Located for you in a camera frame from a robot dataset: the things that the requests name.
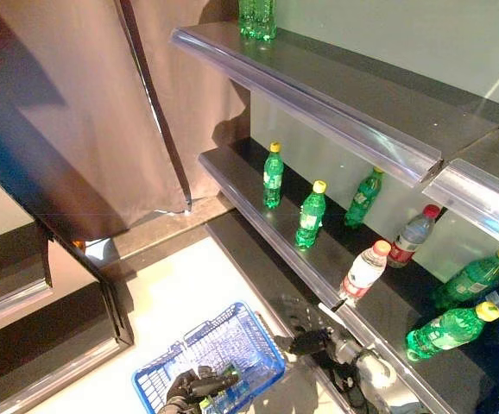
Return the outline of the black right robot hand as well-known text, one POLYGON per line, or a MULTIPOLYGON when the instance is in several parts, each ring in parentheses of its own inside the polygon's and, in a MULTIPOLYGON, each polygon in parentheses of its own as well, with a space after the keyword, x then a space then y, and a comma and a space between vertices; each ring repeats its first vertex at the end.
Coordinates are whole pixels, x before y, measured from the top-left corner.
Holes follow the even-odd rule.
POLYGON ((299 298, 283 296, 280 304, 281 315, 287 317, 292 335, 274 335, 278 348, 293 355, 325 351, 332 340, 332 326, 311 305, 299 298))

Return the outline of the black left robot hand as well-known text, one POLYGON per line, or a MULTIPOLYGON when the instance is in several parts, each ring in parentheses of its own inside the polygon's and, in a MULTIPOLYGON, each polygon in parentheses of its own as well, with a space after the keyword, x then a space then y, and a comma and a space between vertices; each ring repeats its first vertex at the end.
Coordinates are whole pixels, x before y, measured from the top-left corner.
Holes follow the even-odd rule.
POLYGON ((208 397, 234 386, 240 377, 237 371, 216 373, 209 366, 199 366, 198 372, 190 369, 180 374, 167 391, 166 403, 159 414, 200 414, 200 404, 208 397))

